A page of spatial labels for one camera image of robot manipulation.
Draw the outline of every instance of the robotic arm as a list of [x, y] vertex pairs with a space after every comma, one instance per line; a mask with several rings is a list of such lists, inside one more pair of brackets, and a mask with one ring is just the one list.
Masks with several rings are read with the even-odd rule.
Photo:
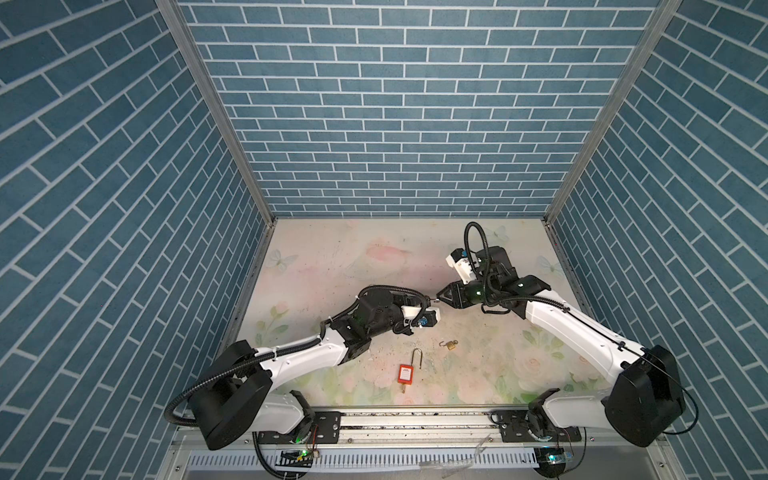
[[[483, 240], [483, 250], [475, 255], [468, 246], [473, 227]], [[489, 247], [477, 223], [467, 225], [464, 240], [465, 248], [446, 259], [461, 280], [440, 291], [441, 302], [456, 309], [480, 304], [484, 313], [514, 312], [556, 335], [611, 386], [592, 393], [558, 389], [542, 393], [528, 406], [532, 435], [548, 439], [565, 427], [615, 429], [644, 447], [684, 412], [683, 394], [688, 393], [680, 386], [675, 358], [666, 349], [645, 349], [583, 314], [537, 277], [519, 277], [506, 251]], [[199, 427], [211, 450], [250, 430], [304, 439], [315, 421], [314, 411], [299, 392], [277, 395], [274, 389], [313, 370], [355, 359], [374, 336], [389, 331], [412, 335], [414, 329], [435, 326], [439, 320], [439, 311], [422, 293], [368, 286], [350, 307], [323, 321], [317, 336], [274, 348], [254, 349], [245, 340], [234, 343], [198, 382], [168, 404], [164, 416], [178, 425]], [[194, 419], [174, 413], [184, 400], [189, 401]]]

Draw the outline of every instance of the black mounting plate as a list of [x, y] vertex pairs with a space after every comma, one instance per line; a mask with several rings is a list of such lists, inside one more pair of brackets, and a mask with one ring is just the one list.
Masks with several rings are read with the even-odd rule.
[[[339, 443], [341, 429], [341, 412], [315, 412], [314, 426], [310, 428], [310, 437], [306, 443], [317, 445]], [[278, 432], [259, 432], [259, 443], [262, 445], [290, 445], [294, 438]]]
[[[519, 410], [494, 410], [494, 420], [501, 425], [498, 427], [499, 432], [502, 434], [502, 442], [504, 443], [516, 443], [516, 442], [538, 442], [528, 431], [528, 423], [525, 421], [525, 416], [528, 414], [528, 409]], [[581, 441], [581, 430], [577, 427], [568, 427], [566, 429], [557, 429], [559, 441], [576, 443]], [[551, 442], [556, 442], [558, 439], [553, 438]]]

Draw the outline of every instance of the floral tabletop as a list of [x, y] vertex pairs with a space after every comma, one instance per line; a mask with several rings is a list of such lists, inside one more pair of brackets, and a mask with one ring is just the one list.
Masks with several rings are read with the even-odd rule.
[[[507, 250], [518, 275], [534, 274], [568, 302], [574, 295], [539, 220], [482, 220], [490, 245]], [[243, 318], [238, 339], [285, 344], [319, 331], [374, 283], [406, 286], [432, 297], [458, 279], [445, 257], [463, 238], [466, 220], [280, 220]], [[470, 244], [480, 245], [479, 237]], [[592, 365], [560, 339], [514, 313], [440, 307], [441, 322], [413, 336], [385, 333], [368, 352], [280, 387], [300, 390], [316, 406], [526, 403], [552, 387], [605, 388]], [[449, 350], [440, 343], [457, 340]], [[398, 366], [416, 354], [405, 392]]]

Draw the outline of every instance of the brick wall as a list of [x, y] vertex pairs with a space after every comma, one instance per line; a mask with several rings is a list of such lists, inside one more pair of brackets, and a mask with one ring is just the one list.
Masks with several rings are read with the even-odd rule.
[[598, 317], [677, 356], [689, 478], [768, 477], [766, 24], [684, 0], [555, 224]]
[[181, 3], [278, 216], [540, 217], [657, 0]]
[[0, 3], [0, 478], [153, 475], [263, 222], [152, 0]]

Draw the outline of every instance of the brass padlock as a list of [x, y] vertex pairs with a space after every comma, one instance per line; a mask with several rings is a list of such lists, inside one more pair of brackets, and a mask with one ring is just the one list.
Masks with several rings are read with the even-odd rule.
[[458, 340], [451, 340], [450, 342], [440, 342], [440, 346], [447, 346], [448, 350], [453, 350], [458, 345]]

